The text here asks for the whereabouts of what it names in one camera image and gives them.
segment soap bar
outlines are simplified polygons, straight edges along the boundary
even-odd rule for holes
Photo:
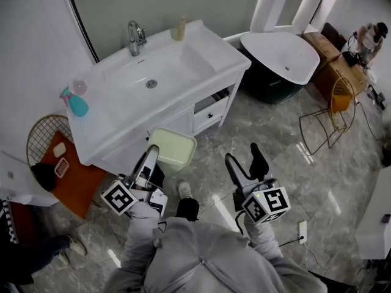
[[[67,151],[65,144],[63,142],[60,142],[53,148],[53,154],[55,157],[62,156]]]

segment cabinet door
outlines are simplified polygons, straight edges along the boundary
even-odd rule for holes
[[[124,173],[130,175],[142,155],[148,150],[148,134],[131,144],[119,146],[113,152],[102,158],[108,165],[108,171],[118,175]]]
[[[182,112],[175,114],[167,120],[164,120],[160,124],[154,126],[152,129],[148,130],[148,133],[151,135],[155,128],[167,128],[182,134],[187,134],[192,136],[192,121],[194,117],[194,106],[183,110]]]

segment drawer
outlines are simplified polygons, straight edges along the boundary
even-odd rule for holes
[[[195,111],[201,110],[194,114],[193,132],[200,130],[204,126],[216,121],[217,118],[222,117],[227,103],[228,96],[221,98],[217,94],[209,96],[197,103],[195,105]]]

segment white cabinet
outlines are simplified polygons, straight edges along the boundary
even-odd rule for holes
[[[124,173],[130,175],[139,159],[148,147],[148,133],[140,136],[130,143],[126,143],[116,148],[113,152],[102,158],[101,168],[118,175]]]
[[[130,175],[148,150],[148,139],[156,128],[166,128],[195,136],[212,125],[224,121],[243,74],[228,75],[196,94],[190,101],[178,101],[139,123],[104,150],[90,163],[113,174]]]
[[[182,112],[175,114],[174,116],[164,120],[163,122],[155,125],[152,129],[148,130],[149,135],[152,134],[155,128],[166,128],[181,134],[193,135],[193,121],[194,116],[194,106],[189,107]]]

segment faucet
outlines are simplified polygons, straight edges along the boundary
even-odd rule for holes
[[[128,31],[130,53],[132,56],[138,56],[140,54],[139,46],[147,43],[147,39],[145,38],[145,29],[140,29],[136,21],[130,21],[128,23]]]

